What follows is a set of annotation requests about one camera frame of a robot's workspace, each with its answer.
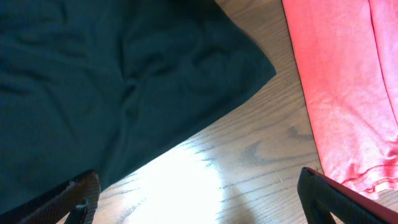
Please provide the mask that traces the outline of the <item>black polo shirt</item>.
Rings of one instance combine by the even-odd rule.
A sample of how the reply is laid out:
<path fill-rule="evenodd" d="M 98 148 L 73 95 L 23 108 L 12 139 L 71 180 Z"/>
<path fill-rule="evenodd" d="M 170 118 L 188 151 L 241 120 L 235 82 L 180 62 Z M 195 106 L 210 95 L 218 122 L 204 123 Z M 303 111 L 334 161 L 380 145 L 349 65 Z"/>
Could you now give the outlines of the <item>black polo shirt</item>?
<path fill-rule="evenodd" d="M 1 211 L 86 170 L 109 187 L 274 75 L 214 1 L 2 0 Z"/>

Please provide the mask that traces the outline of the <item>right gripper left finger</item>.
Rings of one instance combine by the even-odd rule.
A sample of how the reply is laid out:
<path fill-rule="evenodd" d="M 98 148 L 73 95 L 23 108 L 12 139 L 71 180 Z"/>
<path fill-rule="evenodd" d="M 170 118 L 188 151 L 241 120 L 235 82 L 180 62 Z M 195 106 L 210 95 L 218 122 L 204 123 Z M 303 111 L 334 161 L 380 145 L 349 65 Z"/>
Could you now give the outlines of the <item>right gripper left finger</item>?
<path fill-rule="evenodd" d="M 101 193 L 95 170 L 87 170 L 48 192 L 1 214 L 1 223 L 93 223 Z"/>

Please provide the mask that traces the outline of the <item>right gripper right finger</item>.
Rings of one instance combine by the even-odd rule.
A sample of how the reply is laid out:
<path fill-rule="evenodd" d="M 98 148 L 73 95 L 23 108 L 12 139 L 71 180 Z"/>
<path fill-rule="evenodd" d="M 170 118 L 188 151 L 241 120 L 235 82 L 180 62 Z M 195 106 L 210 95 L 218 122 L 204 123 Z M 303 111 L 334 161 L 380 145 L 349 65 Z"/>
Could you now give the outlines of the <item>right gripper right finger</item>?
<path fill-rule="evenodd" d="M 323 174 L 304 167 L 297 192 L 309 223 L 397 223 L 397 212 L 384 207 Z"/>

